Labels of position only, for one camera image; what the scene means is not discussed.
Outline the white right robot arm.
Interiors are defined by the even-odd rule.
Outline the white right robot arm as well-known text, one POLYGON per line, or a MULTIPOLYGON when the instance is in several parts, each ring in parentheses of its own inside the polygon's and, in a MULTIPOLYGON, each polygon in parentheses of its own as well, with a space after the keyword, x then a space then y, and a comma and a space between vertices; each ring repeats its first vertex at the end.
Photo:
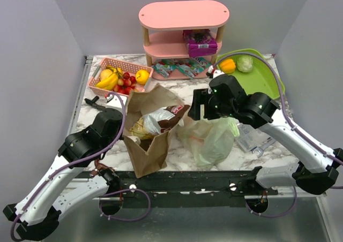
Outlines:
POLYGON ((208 88, 195 89, 188 116, 193 120, 233 117, 276 139, 298 159, 286 166, 254 168, 246 183, 251 194, 275 186, 297 186, 320 195, 337 181, 339 150, 325 146, 297 126, 268 95, 246 94, 232 75, 221 74, 208 88))

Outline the white snack bag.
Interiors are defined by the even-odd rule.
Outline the white snack bag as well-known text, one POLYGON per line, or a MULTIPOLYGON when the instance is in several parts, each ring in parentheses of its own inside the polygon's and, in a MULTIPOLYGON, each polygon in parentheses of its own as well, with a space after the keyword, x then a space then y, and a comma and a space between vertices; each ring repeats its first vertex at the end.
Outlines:
POLYGON ((158 124, 156 117, 158 110, 145 114, 139 118, 138 121, 129 129, 132 136, 138 137, 140 140, 153 139, 155 136, 160 135, 158 132, 158 124))

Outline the brown Tuba snack bag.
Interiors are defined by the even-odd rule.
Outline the brown Tuba snack bag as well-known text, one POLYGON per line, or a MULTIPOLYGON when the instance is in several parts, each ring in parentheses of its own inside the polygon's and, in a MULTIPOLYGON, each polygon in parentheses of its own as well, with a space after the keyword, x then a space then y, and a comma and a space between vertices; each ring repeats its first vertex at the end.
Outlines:
POLYGON ((167 132, 177 125, 189 108, 190 105, 187 104, 160 108, 156 117, 159 134, 167 132))

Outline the light green plastic grocery bag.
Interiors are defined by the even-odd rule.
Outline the light green plastic grocery bag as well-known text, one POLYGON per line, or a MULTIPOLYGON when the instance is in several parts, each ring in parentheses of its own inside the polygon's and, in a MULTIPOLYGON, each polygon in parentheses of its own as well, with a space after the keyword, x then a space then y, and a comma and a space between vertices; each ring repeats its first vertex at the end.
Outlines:
POLYGON ((176 134, 198 167, 210 168, 230 154, 234 139, 240 135, 237 126, 238 120, 231 117, 198 121, 187 117, 176 134))

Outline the purple snack box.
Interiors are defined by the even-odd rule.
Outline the purple snack box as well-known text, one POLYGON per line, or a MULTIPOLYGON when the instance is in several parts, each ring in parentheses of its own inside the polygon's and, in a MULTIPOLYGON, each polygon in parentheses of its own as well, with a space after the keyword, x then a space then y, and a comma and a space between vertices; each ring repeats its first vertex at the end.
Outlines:
POLYGON ((214 55, 218 49, 209 29, 184 30, 183 39, 191 58, 214 55))

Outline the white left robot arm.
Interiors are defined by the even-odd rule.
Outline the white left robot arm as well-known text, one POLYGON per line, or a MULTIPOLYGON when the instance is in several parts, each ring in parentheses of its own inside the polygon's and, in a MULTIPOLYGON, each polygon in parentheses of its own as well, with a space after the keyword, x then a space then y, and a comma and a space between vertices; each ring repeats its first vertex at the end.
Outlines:
POLYGON ((117 142, 124 122, 125 113, 106 108, 96 115, 90 126, 65 138, 52 165, 32 191, 20 202, 3 209, 3 214, 13 223, 13 241, 41 241, 51 235, 74 208, 97 196, 114 196, 118 192, 118 178, 113 170, 103 168, 85 185, 63 194, 74 178, 117 142))

